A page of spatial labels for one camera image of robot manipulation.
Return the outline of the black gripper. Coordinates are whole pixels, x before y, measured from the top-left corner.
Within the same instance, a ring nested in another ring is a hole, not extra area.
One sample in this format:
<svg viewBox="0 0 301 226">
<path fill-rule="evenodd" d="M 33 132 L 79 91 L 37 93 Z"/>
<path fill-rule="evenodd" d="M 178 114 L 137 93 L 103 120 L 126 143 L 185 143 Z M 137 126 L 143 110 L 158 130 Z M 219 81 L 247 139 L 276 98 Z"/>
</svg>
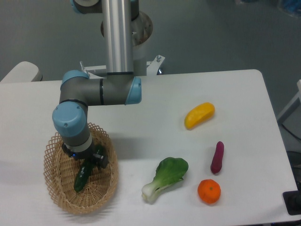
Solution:
<svg viewBox="0 0 301 226">
<path fill-rule="evenodd" d="M 93 154 L 94 143 L 93 141 L 87 141 L 78 146 L 63 143 L 61 148 L 69 158 L 74 158 L 75 160 L 87 159 Z M 109 159 L 105 153 L 94 153 L 92 155 L 92 163 L 98 168 L 105 169 L 109 164 Z"/>
</svg>

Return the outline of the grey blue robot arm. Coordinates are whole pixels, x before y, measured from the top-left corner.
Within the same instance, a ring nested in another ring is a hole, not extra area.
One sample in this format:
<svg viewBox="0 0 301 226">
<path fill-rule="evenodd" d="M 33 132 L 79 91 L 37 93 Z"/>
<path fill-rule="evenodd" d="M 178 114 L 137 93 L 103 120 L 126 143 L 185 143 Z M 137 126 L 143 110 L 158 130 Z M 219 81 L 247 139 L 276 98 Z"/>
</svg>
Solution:
<svg viewBox="0 0 301 226">
<path fill-rule="evenodd" d="M 76 160 L 105 168 L 109 162 L 95 150 L 87 112 L 95 105 L 131 105 L 142 99 L 141 79 L 134 75 L 131 22 L 139 16 L 136 0 L 73 0 L 81 14 L 101 13 L 106 43 L 106 77 L 91 79 L 85 69 L 68 71 L 60 86 L 59 105 L 52 113 L 63 150 Z"/>
</svg>

